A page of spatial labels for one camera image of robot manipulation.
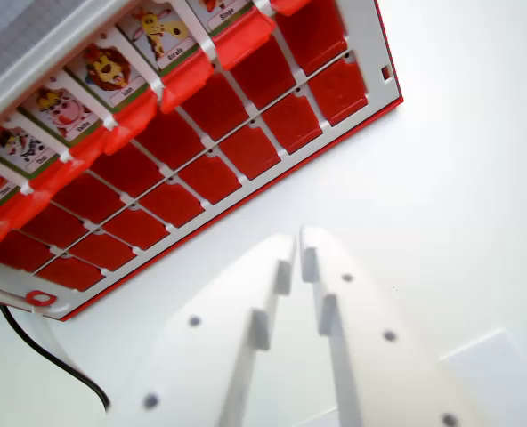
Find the red flip panel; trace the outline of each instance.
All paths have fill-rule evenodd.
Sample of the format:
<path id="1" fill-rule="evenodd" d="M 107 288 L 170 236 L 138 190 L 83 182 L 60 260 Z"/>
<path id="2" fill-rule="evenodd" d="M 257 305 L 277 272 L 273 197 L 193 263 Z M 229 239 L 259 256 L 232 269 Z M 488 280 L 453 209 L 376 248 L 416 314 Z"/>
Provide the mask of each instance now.
<path id="1" fill-rule="evenodd" d="M 204 149 L 194 129 L 177 112 L 157 114 L 136 140 L 171 169 Z"/>
<path id="2" fill-rule="evenodd" d="M 16 270 L 32 272 L 52 257 L 48 246 L 18 231 L 9 232 L 0 242 L 0 262 Z"/>
<path id="3" fill-rule="evenodd" d="M 215 141 L 248 119 L 242 101 L 220 73 L 212 75 L 182 107 Z"/>
<path id="4" fill-rule="evenodd" d="M 304 96 L 293 93 L 262 114 L 278 143 L 292 154 L 323 133 L 319 120 Z"/>
<path id="5" fill-rule="evenodd" d="M 56 258 L 36 275 L 81 292 L 86 291 L 103 278 L 98 268 L 74 257 Z"/>
<path id="6" fill-rule="evenodd" d="M 139 196 L 163 179 L 157 165 L 131 144 L 125 145 L 111 156 L 99 156 L 91 169 L 131 197 Z"/>
<path id="7" fill-rule="evenodd" d="M 275 20 L 307 76 L 346 49 L 335 0 L 312 0 L 291 16 L 276 14 Z"/>
<path id="8" fill-rule="evenodd" d="M 218 147 L 250 180 L 280 162 L 277 151 L 259 127 L 252 129 L 246 125 Z"/>
<path id="9" fill-rule="evenodd" d="M 170 182 L 156 187 L 140 203 L 175 227 L 182 227 L 204 212 L 200 202 L 182 185 Z"/>
<path id="10" fill-rule="evenodd" d="M 53 200 L 71 212 L 99 223 L 123 207 L 119 195 L 92 175 L 82 173 Z"/>
<path id="11" fill-rule="evenodd" d="M 131 247 L 107 234 L 90 234 L 69 251 L 94 265 L 115 271 L 131 261 L 135 254 Z"/>
<path id="12" fill-rule="evenodd" d="M 33 238 L 61 248 L 70 245 L 87 232 L 78 218 L 56 205 L 48 205 L 21 230 Z"/>
<path id="13" fill-rule="evenodd" d="M 212 205 L 241 187 L 236 174 L 218 156 L 201 156 L 178 174 Z"/>
<path id="14" fill-rule="evenodd" d="M 309 81 L 323 116 L 336 125 L 369 102 L 359 65 L 338 60 Z"/>
<path id="15" fill-rule="evenodd" d="M 142 250 L 168 236 L 165 226 L 142 209 L 126 209 L 103 224 L 103 228 Z"/>
<path id="16" fill-rule="evenodd" d="M 273 36 L 266 44 L 232 68 L 231 73 L 246 96 L 259 109 L 296 84 L 288 62 Z"/>

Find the white surface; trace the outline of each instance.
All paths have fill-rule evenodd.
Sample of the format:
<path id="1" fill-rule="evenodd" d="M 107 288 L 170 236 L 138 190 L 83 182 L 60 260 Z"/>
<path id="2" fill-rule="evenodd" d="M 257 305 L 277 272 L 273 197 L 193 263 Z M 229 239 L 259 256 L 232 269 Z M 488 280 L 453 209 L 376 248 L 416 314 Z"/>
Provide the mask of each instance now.
<path id="1" fill-rule="evenodd" d="M 359 255 L 436 357 L 504 326 L 527 366 L 527 0 L 380 7 L 406 99 L 395 113 L 88 312 L 53 322 L 113 404 L 171 313 L 255 243 L 302 224 L 331 230 Z M 279 306 L 272 351 L 255 364 L 244 425 L 290 427 L 334 406 L 328 346 L 311 322 L 312 290 L 296 280 Z M 61 414 L 64 427 L 82 425 L 72 416 L 100 418 L 90 391 L 43 371 L 17 341 L 0 316 L 0 427 L 53 427 L 57 416 L 41 419 L 41 408 Z M 33 371 L 49 374 L 34 381 Z M 9 394 L 22 398 L 12 410 Z"/>
<path id="2" fill-rule="evenodd" d="M 496 427 L 527 426 L 527 367 L 505 331 L 489 334 L 442 363 Z"/>
<path id="3" fill-rule="evenodd" d="M 206 285 L 166 322 L 105 425 L 241 425 L 256 352 L 270 349 L 295 256 L 294 237 L 271 236 Z M 146 407 L 147 398 L 156 405 Z"/>
<path id="4" fill-rule="evenodd" d="M 446 366 L 428 354 L 388 290 L 337 237 L 304 227 L 299 244 L 318 330 L 328 337 L 341 427 L 434 427 L 449 425 L 447 419 L 488 425 Z"/>

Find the red plastic frame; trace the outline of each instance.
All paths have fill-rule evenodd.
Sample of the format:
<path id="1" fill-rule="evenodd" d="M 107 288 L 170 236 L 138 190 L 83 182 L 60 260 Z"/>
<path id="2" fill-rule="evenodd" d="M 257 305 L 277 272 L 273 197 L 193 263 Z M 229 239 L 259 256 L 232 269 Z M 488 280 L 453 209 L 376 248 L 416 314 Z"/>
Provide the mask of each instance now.
<path id="1" fill-rule="evenodd" d="M 210 220 L 209 222 L 205 223 L 204 225 L 200 226 L 199 228 L 197 228 L 196 230 L 192 231 L 191 234 L 189 234 L 188 236 L 186 236 L 185 238 L 179 240 L 178 242 L 176 242 L 174 245 L 168 247 L 167 249 L 165 249 L 163 252 L 161 252 L 160 254 L 156 255 L 155 257 L 151 258 L 150 260 L 148 260 L 147 262 L 145 262 L 143 265 L 141 265 L 140 267 L 138 267 L 137 269 L 131 271 L 129 274 L 127 274 L 125 277 L 121 278 L 118 282 L 114 283 L 113 285 L 107 287 L 106 289 L 103 289 L 101 292 L 99 292 L 97 295 L 95 295 L 94 297 L 90 298 L 89 300 L 87 300 L 86 302 L 84 302 L 82 305 L 76 307 L 73 311 L 71 311 L 70 313 L 68 313 L 67 315 L 65 315 L 64 317 L 60 318 L 60 321 L 66 321 L 66 320 L 69 320 L 70 318 L 74 318 L 77 314 L 79 314 L 81 311 L 87 309 L 88 307 L 90 307 L 91 305 L 93 305 L 94 303 L 96 303 L 97 301 L 99 301 L 101 298 L 103 298 L 104 296 L 106 296 L 107 294 L 113 292 L 114 290 L 116 290 L 118 287 L 122 286 L 127 280 L 129 280 L 130 278 L 132 278 L 133 276 L 139 274 L 142 270 L 146 269 L 147 267 L 149 267 L 153 262 L 157 262 L 159 261 L 162 257 L 164 257 L 165 255 L 167 254 L 170 254 L 172 251 L 174 251 L 175 249 L 177 249 L 179 246 L 181 245 L 184 245 L 186 242 L 188 242 L 190 239 L 196 237 L 200 232 L 202 232 L 204 229 L 210 227 L 212 224 L 214 224 L 215 222 L 221 220 L 224 216 L 226 216 L 227 214 L 235 211 L 236 209 L 242 207 L 245 203 L 249 202 L 252 198 L 254 197 L 257 197 L 259 194 L 261 194 L 262 192 L 266 191 L 268 188 L 270 188 L 272 185 L 276 184 L 277 182 L 283 180 L 284 178 L 286 178 L 287 176 L 289 176 L 290 174 L 292 174 L 293 172 L 295 172 L 296 170 L 298 170 L 299 168 L 303 167 L 304 165 L 307 165 L 308 163 L 310 163 L 311 161 L 313 161 L 316 157 L 320 156 L 321 154 L 323 154 L 325 151 L 327 151 L 328 149 L 331 149 L 332 147 L 334 147 L 335 145 L 337 145 L 338 143 L 344 141 L 345 139 L 347 139 L 348 137 L 350 137 L 351 135 L 357 133 L 359 130 L 363 129 L 364 127 L 368 126 L 369 124 L 371 124 L 372 122 L 376 121 L 377 119 L 379 119 L 381 116 L 389 113 L 390 111 L 392 111 L 393 109 L 395 109 L 396 107 L 398 107 L 400 104 L 403 103 L 404 99 L 402 97 L 402 94 L 401 94 L 401 88 L 400 88 L 400 82 L 398 81 L 398 77 L 397 77 L 397 74 L 396 74 L 396 71 L 395 71 L 395 67 L 394 67 L 394 62 L 393 62 L 393 57 L 392 57 L 392 53 L 390 52 L 390 49 L 388 47 L 388 39 L 387 39 L 387 36 L 386 36 L 386 32 L 385 32 L 385 26 L 384 26 L 384 22 L 382 21 L 382 17 L 380 15 L 380 10 L 379 10 L 379 7 L 378 7 L 378 1 L 377 0 L 374 0 L 375 2 L 375 7 L 377 9 L 377 15 L 378 15 L 378 19 L 380 21 L 380 26 L 381 26 L 381 29 L 382 29 L 382 33 L 383 33 L 383 37 L 385 39 L 385 44 L 386 44 L 386 49 L 388 51 L 388 55 L 390 57 L 390 63 L 391 63 L 391 66 L 393 68 L 393 75 L 394 75 L 394 79 L 396 80 L 396 84 L 398 86 L 398 91 L 399 91 L 399 97 L 391 102 L 390 104 L 388 104 L 386 107 L 384 107 L 383 109 L 379 110 L 377 113 L 375 113 L 374 115 L 372 115 L 371 117 L 367 118 L 366 120 L 364 120 L 362 123 L 356 125 L 353 129 L 349 130 L 347 133 L 341 135 L 340 137 L 336 138 L 335 140 L 333 140 L 332 142 L 330 142 L 329 144 L 327 144 L 325 147 L 323 147 L 322 149 L 319 149 L 318 151 L 316 151 L 315 153 L 311 154 L 309 157 L 305 158 L 304 160 L 302 160 L 300 163 L 298 163 L 297 165 L 291 167 L 289 170 L 287 170 L 286 172 L 284 172 L 283 174 L 281 174 L 280 176 L 274 178 L 272 181 L 268 182 L 267 184 L 263 185 L 260 189 L 254 191 L 253 193 L 251 193 L 250 195 L 246 196 L 245 198 L 243 198 L 242 200 L 240 200 L 237 204 L 231 206 L 230 208 L 228 208 L 227 210 L 225 210 L 224 212 L 218 214 L 215 218 L 213 218 L 212 220 Z"/>

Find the screw hole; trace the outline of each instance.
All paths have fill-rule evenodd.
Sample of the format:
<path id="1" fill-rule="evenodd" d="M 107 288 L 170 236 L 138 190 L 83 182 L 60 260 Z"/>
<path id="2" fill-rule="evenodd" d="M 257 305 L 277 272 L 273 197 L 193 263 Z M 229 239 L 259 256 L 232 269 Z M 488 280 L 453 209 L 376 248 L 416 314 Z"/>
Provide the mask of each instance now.
<path id="1" fill-rule="evenodd" d="M 145 409 L 153 409 L 156 405 L 158 405 L 157 395 L 148 394 L 145 396 L 145 400 L 142 402 L 142 405 L 145 407 Z"/>
<path id="2" fill-rule="evenodd" d="M 396 334 L 393 331 L 385 331 L 384 338 L 388 342 L 395 342 L 398 339 L 398 336 L 396 336 Z"/>
<path id="3" fill-rule="evenodd" d="M 382 68 L 382 78 L 385 81 L 390 80 L 392 78 L 392 69 L 390 68 L 390 64 Z"/>
<path id="4" fill-rule="evenodd" d="M 443 425 L 446 425 L 447 427 L 458 427 L 458 418 L 456 418 L 455 415 L 452 414 L 444 414 L 442 416 L 442 423 Z"/>
<path id="5" fill-rule="evenodd" d="M 189 318 L 189 325 L 191 325 L 192 327 L 200 325 L 201 322 L 202 320 L 200 320 L 198 316 L 192 316 L 191 318 Z"/>

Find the white plastic frame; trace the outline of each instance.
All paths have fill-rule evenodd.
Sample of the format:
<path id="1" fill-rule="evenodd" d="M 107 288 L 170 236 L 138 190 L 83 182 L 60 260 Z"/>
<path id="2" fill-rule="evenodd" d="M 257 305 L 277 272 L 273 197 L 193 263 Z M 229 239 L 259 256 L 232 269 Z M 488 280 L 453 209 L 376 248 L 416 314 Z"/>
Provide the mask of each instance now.
<path id="1" fill-rule="evenodd" d="M 295 254 L 294 238 L 272 236 L 202 289 L 144 353 L 105 425 L 241 425 L 255 352 L 270 349 Z"/>
<path id="2" fill-rule="evenodd" d="M 171 3 L 173 4 L 173 6 L 176 6 L 177 4 L 179 4 L 179 2 L 180 0 L 173 0 Z M 126 195 L 122 197 L 121 195 L 120 197 L 124 201 L 124 203 L 126 203 L 126 206 L 112 214 L 104 222 L 118 214 L 121 210 L 126 209 L 127 206 L 131 204 L 129 202 L 136 201 L 138 203 L 139 198 L 143 197 L 145 194 L 149 193 L 158 185 L 161 185 L 163 182 L 171 183 L 174 181 L 183 185 L 184 183 L 178 177 L 178 172 L 198 157 L 208 154 L 210 156 L 215 155 L 221 157 L 222 159 L 225 159 L 225 156 L 219 150 L 213 150 L 212 153 L 209 153 L 209 150 L 217 147 L 220 141 L 225 139 L 231 133 L 238 130 L 243 125 L 260 126 L 263 129 L 263 131 L 266 133 L 266 135 L 278 151 L 278 155 L 280 157 L 280 162 L 278 164 L 276 164 L 274 167 L 270 168 L 266 172 L 260 174 L 252 181 L 246 178 L 242 178 L 243 175 L 240 175 L 239 173 L 237 173 L 237 171 L 235 171 L 239 178 L 241 188 L 233 192 L 228 197 L 224 198 L 215 205 L 211 205 L 206 200 L 202 199 L 195 191 L 193 191 L 189 186 L 184 184 L 183 186 L 201 202 L 205 211 L 180 228 L 176 228 L 172 224 L 167 224 L 161 221 L 166 225 L 167 229 L 170 230 L 169 236 L 159 240 L 155 245 L 151 246 L 147 250 L 135 249 L 134 252 L 137 255 L 135 256 L 135 258 L 133 258 L 130 262 L 128 262 L 121 268 L 115 271 L 108 272 L 107 276 L 104 279 L 102 279 L 100 282 L 98 282 L 85 292 L 78 292 L 76 290 L 56 285 L 52 282 L 38 278 L 33 274 L 13 270 L 11 268 L 5 267 L 2 264 L 0 264 L 0 290 L 9 294 L 16 294 L 18 296 L 24 296 L 30 290 L 40 290 L 48 294 L 53 294 L 58 297 L 58 301 L 52 306 L 52 308 L 47 309 L 45 314 L 52 318 L 63 318 L 75 308 L 82 305 L 84 302 L 87 302 L 88 300 L 99 294 L 101 291 L 107 289 L 111 285 L 114 285 L 116 282 L 118 282 L 131 271 L 139 268 L 152 257 L 156 256 L 157 254 L 160 254 L 168 247 L 172 246 L 182 238 L 185 238 L 186 236 L 191 234 L 192 231 L 196 230 L 198 227 L 215 218 L 218 214 L 221 214 L 226 209 L 230 208 L 233 205 L 236 205 L 243 198 L 252 194 L 254 191 L 260 189 L 263 185 L 267 184 L 282 173 L 291 169 L 292 167 L 300 163 L 302 160 L 311 156 L 319 149 L 322 149 L 336 138 L 340 137 L 344 133 L 353 129 L 355 126 L 364 122 L 369 117 L 372 117 L 381 109 L 385 108 L 394 101 L 397 101 L 400 98 L 400 92 L 393 74 L 390 78 L 386 80 L 383 78 L 382 75 L 382 68 L 391 67 L 391 60 L 388 49 L 386 47 L 381 22 L 378 18 L 375 0 L 337 0 L 337 3 L 341 15 L 345 21 L 345 40 L 348 45 L 347 51 L 340 53 L 335 58 L 333 58 L 333 60 L 325 64 L 316 72 L 312 73 L 309 76 L 306 76 L 305 73 L 296 65 L 295 61 L 293 60 L 293 56 L 288 51 L 287 44 L 281 37 L 280 32 L 276 30 L 273 34 L 276 36 L 280 48 L 282 49 L 282 51 L 286 55 L 286 58 L 288 59 L 289 66 L 291 67 L 292 74 L 296 79 L 297 86 L 291 88 L 289 91 L 282 94 L 275 101 L 273 101 L 263 109 L 256 109 L 254 106 L 253 111 L 250 111 L 251 115 L 253 115 L 253 118 L 249 118 L 244 123 L 224 135 L 218 141 L 212 141 L 210 138 L 208 138 L 207 135 L 200 131 L 199 127 L 193 123 L 191 118 L 182 112 L 182 109 L 177 108 L 176 110 L 182 114 L 183 118 L 187 120 L 187 122 L 192 125 L 192 128 L 199 133 L 206 149 L 176 170 L 172 171 L 167 166 L 161 165 L 159 167 L 159 171 L 164 175 L 164 178 L 161 181 L 157 182 L 157 184 L 155 184 L 151 188 L 144 191 L 139 197 L 136 197 L 135 199 L 133 199 L 132 197 L 127 197 Z M 177 12 L 179 16 L 184 19 L 183 11 L 177 10 Z M 198 36 L 196 34 L 194 34 L 194 36 L 197 38 L 197 41 L 201 44 L 201 40 L 198 39 Z M 345 56 L 347 54 L 349 55 L 349 57 L 346 58 L 346 60 L 356 58 L 359 62 L 362 77 L 364 79 L 368 92 L 367 98 L 369 103 L 367 106 L 351 114 L 348 118 L 341 121 L 337 125 L 331 126 L 330 123 L 320 113 L 319 108 L 317 107 L 317 103 L 312 97 L 312 93 L 309 90 L 309 87 L 307 86 L 306 82 L 316 76 L 318 73 L 320 73 L 323 69 L 327 68 L 336 60 L 345 59 Z M 323 131 L 323 134 L 321 136 L 309 142 L 308 144 L 306 144 L 291 155 L 289 155 L 277 143 L 273 134 L 267 128 L 260 116 L 263 111 L 268 109 L 274 103 L 280 101 L 289 93 L 293 93 L 295 96 L 307 97 L 310 104 L 312 105 L 315 114 L 320 120 L 320 128 Z M 92 106 L 88 105 L 88 107 L 97 114 L 97 111 L 95 111 Z M 96 228 L 99 228 L 101 224 L 94 225 Z"/>

